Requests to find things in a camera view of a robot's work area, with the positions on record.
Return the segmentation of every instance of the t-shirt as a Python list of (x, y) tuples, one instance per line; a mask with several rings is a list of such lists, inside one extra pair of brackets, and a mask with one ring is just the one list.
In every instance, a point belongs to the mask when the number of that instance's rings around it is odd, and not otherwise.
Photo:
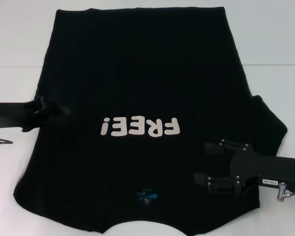
[(204, 144), (276, 155), (287, 132), (252, 97), (222, 7), (58, 10), (36, 96), (70, 115), (40, 128), (15, 199), (100, 233), (145, 220), (191, 236), (258, 208), (258, 186), (237, 197), (195, 183), (230, 176), (230, 157)]

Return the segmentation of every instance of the white background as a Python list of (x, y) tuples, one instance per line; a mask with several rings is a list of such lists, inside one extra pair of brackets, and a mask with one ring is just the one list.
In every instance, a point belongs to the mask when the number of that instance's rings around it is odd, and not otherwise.
[[(57, 9), (174, 6), (225, 7), (251, 92), (259, 94), (289, 129), (279, 155), (295, 158), (295, 0), (0, 0), (0, 102), (32, 100)], [(37, 129), (29, 133), (19, 128), (0, 129), (0, 137), (15, 142), (0, 145), (0, 236), (100, 235), (72, 229), (16, 204), (13, 190), (36, 136)], [(276, 189), (261, 187), (260, 209), (207, 235), (295, 234), (295, 197), (279, 203), (276, 195)], [(140, 221), (116, 225), (105, 235), (184, 234), (166, 225)]]

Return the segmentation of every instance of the small logo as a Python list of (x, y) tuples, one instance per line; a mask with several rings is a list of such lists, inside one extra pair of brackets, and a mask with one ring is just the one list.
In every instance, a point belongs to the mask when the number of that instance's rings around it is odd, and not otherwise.
[(154, 193), (152, 189), (144, 188), (141, 192), (137, 193), (137, 196), (138, 203), (145, 207), (151, 206), (157, 200), (157, 193)]

